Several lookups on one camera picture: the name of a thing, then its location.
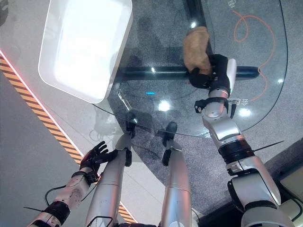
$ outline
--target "glass table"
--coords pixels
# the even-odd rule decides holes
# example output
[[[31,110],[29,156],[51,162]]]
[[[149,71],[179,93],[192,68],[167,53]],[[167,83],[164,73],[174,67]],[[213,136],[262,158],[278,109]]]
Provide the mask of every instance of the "glass table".
[[[287,67],[287,44],[278,0],[133,1],[134,20],[108,96],[96,106],[124,119],[132,111],[138,125],[164,131],[170,121],[177,134],[209,137],[196,100],[208,90],[193,87],[183,63],[182,40],[194,26],[207,26],[208,54],[255,66],[260,76],[237,80],[235,122],[242,131],[261,121],[275,105]]]

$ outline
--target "brown glove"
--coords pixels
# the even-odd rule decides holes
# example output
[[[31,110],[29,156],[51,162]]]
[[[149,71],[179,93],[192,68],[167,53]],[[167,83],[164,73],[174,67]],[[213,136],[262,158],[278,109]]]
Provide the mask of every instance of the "brown glove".
[[[184,63],[189,72],[200,69],[200,74],[210,74],[211,65],[206,54],[209,35],[206,27],[196,27],[183,40]]]

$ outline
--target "black joint cover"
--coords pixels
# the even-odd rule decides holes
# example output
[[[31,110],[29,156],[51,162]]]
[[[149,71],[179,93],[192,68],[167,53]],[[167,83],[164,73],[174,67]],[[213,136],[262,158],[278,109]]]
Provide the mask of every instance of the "black joint cover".
[[[49,205],[44,212],[54,215],[63,225],[71,211],[64,202],[56,201]]]

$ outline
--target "black cable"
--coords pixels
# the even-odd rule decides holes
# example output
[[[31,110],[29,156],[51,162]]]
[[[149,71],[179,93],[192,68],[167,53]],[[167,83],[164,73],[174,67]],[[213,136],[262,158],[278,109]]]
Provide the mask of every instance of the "black cable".
[[[298,207],[299,207],[299,209],[300,209],[300,212],[292,219],[292,222],[294,222],[294,221],[296,221],[296,220],[302,215],[302,213],[303,213],[303,208],[302,208],[301,204],[298,203],[297,200],[295,200],[295,199],[293,199],[293,198],[291,198],[291,200],[294,201],[294,202],[298,205]]]
[[[256,150],[254,150],[254,152],[255,152],[255,151],[258,151],[258,150],[262,150],[262,149],[264,149],[264,148],[271,147],[271,146],[276,145],[276,144],[279,144],[279,143],[282,143],[282,142],[284,142],[284,141],[285,141],[285,140],[280,141],[280,142],[277,142],[277,143],[273,143],[273,144],[270,144],[270,145],[267,145],[267,146],[262,147],[262,148],[258,148],[258,149],[256,149]]]
[[[86,196],[81,200],[81,202],[82,202],[83,200],[85,200],[86,197],[88,197],[88,195],[95,189],[96,186],[97,186],[97,184],[92,188],[92,190],[90,190],[89,193],[86,194]]]
[[[197,215],[197,213],[193,210],[193,209],[191,209],[196,215]],[[198,220],[199,220],[199,223],[200,223],[200,218],[199,218],[199,216],[197,215],[197,218],[198,218]]]
[[[48,203],[48,200],[47,200],[47,195],[48,195],[50,192],[52,192],[52,191],[55,191],[55,190],[58,190],[58,189],[61,189],[61,188],[65,188],[65,186],[66,186],[66,185],[61,186],[61,187],[52,188],[52,189],[48,190],[48,191],[45,193],[44,200],[45,200],[47,206],[49,206],[49,203]]]
[[[23,207],[23,208],[30,209],[30,210],[36,210],[36,211],[39,211],[39,212],[43,212],[43,210],[38,210],[38,209],[35,209],[35,208],[31,208],[31,207]]]
[[[95,219],[97,219],[97,218],[110,218],[110,222],[107,224],[106,227],[108,227],[108,226],[110,225],[110,223],[112,223],[112,221],[113,221],[113,218],[112,218],[112,217],[108,217],[108,216],[95,216],[95,217],[90,221],[90,223],[89,223],[87,226],[90,226],[90,225],[93,223],[93,221],[94,221]]]

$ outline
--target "white tray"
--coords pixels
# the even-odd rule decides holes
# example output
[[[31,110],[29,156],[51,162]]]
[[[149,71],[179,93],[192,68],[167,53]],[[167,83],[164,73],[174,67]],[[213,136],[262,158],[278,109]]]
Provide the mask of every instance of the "white tray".
[[[41,79],[90,103],[110,92],[132,23],[131,0],[51,0]]]

